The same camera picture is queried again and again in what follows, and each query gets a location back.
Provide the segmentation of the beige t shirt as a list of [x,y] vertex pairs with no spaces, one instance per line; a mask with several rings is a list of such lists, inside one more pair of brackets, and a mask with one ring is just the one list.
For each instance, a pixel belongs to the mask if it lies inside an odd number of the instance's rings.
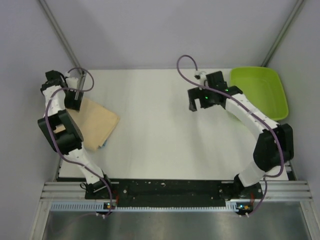
[[104,145],[120,120],[114,112],[86,97],[79,111],[67,112],[83,136],[84,147],[93,152]]

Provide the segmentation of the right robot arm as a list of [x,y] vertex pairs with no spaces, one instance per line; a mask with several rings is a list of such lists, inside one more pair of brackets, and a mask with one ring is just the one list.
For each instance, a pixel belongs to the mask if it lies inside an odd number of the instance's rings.
[[228,86],[221,71],[207,74],[197,70],[194,77],[199,83],[187,91],[189,110],[197,111],[196,100],[203,109],[221,106],[237,117],[256,139],[252,161],[233,180],[234,194],[245,198],[269,171],[275,167],[282,171],[284,164],[293,159],[293,129],[263,114],[237,86]]

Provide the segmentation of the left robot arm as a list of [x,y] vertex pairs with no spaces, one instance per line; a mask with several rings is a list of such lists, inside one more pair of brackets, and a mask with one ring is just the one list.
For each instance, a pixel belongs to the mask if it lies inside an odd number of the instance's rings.
[[70,72],[51,70],[40,91],[45,98],[44,117],[37,124],[52,149],[67,163],[76,165],[85,177],[84,189],[90,195],[109,198],[114,191],[104,171],[91,161],[80,128],[67,109],[79,111],[85,90],[68,86]]

